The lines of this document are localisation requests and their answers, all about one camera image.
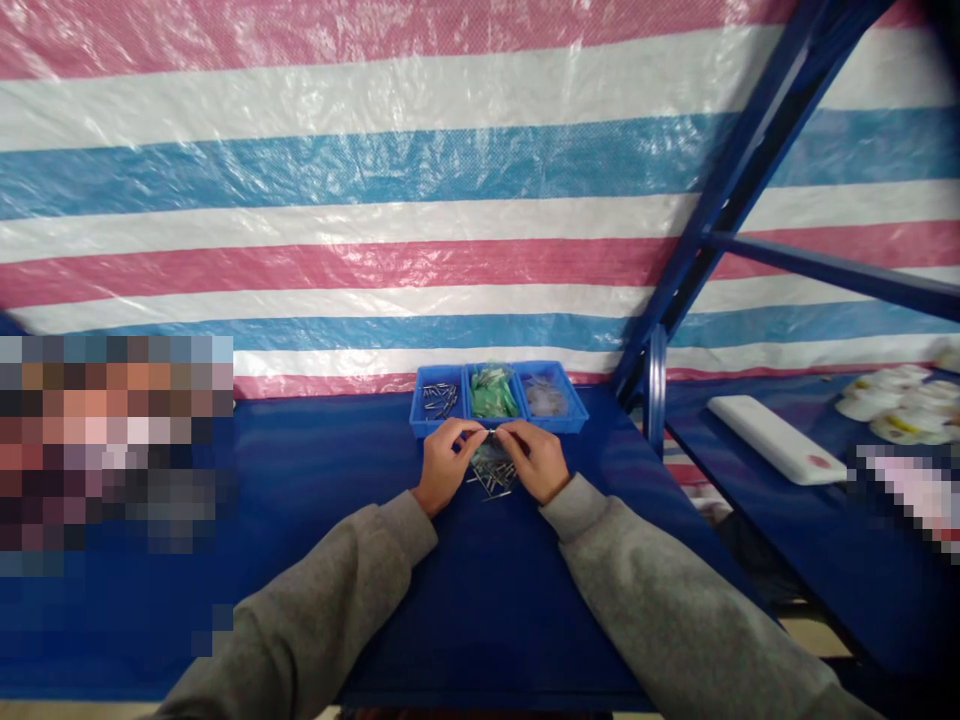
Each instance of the green plastic part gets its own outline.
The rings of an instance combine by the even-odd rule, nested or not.
[[[470,403],[479,418],[520,417],[516,398],[510,392],[509,368],[486,365],[470,378]]]

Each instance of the blue table surface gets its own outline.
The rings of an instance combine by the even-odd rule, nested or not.
[[[857,445],[888,445],[833,408],[855,377],[671,383],[667,427],[793,568],[852,650],[882,671],[930,677],[957,659],[960,569],[895,518],[892,502],[794,485],[706,407],[718,395],[751,395],[849,463]]]
[[[590,421],[563,438],[571,471],[681,539],[759,604],[609,390],[579,393]],[[204,552],[146,554],[114,533],[96,552],[68,557],[64,577],[0,581],[3,630],[29,625],[16,648],[0,651],[0,696],[161,698],[191,648],[209,647],[213,617],[224,608],[229,617],[229,605],[347,514],[417,483],[422,443],[407,423],[410,401],[396,394],[238,404],[237,500]],[[341,701],[648,709],[536,503],[522,488],[493,502],[482,497],[478,485],[465,485],[436,519],[439,546],[363,652]]]

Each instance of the pile of metal pins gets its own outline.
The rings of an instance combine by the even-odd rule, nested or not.
[[[494,462],[486,460],[476,460],[471,463],[474,477],[467,480],[473,482],[477,480],[487,491],[487,500],[496,500],[498,497],[509,495],[513,492],[513,483],[517,479],[517,469],[512,462],[498,460]]]
[[[450,383],[436,383],[434,385],[423,386],[423,409],[424,417],[430,414],[431,410],[436,411],[433,420],[443,418],[446,420],[457,404],[460,395],[460,387]]]

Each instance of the yellow label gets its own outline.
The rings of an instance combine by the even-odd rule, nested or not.
[[[916,435],[920,432],[920,428],[915,428],[913,425],[907,425],[903,420],[898,418],[896,415],[887,415],[884,420],[893,425],[897,430],[901,432],[908,432],[913,435]]]

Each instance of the white stripe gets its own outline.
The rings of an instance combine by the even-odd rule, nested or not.
[[[907,272],[960,285],[960,266],[915,268]],[[106,298],[18,308],[8,313],[30,332],[50,335],[150,323],[255,318],[539,313],[620,318],[642,312],[652,291],[651,287],[559,284],[238,290]],[[691,312],[867,300],[871,298],[798,275],[775,275],[709,282]]]
[[[693,465],[689,455],[664,455],[664,465]]]
[[[259,290],[124,297],[10,310],[37,334],[167,322],[289,317],[423,317],[574,313],[626,317],[650,288],[594,285],[465,285],[363,290]]]
[[[960,180],[769,188],[744,231],[960,220],[958,197]],[[26,218],[0,222],[0,259],[431,240],[677,237],[697,199],[651,195]]]
[[[611,373],[620,353],[581,352],[550,347],[436,348],[429,350],[238,350],[235,376],[364,376],[413,373],[424,365],[556,360],[570,372]]]
[[[0,222],[0,259],[219,247],[677,236],[696,195],[231,208]]]
[[[936,36],[925,28],[868,31],[820,107],[836,110],[947,107],[957,92]]]
[[[960,220],[957,198],[960,180],[767,188],[743,231]]]
[[[0,83],[0,151],[738,111],[780,31],[725,27],[575,50],[9,81]],[[867,33],[823,106],[950,105],[935,47],[925,30]]]
[[[960,340],[960,334],[951,335]],[[708,373],[753,368],[802,371],[818,365],[930,362],[942,349],[942,335],[880,335],[852,340],[755,343],[727,348],[667,348],[669,368]]]
[[[901,268],[901,272],[960,286],[960,265]],[[711,280],[697,296],[690,312],[711,313],[771,306],[821,305],[868,300],[873,298],[800,275],[770,275],[736,280]]]

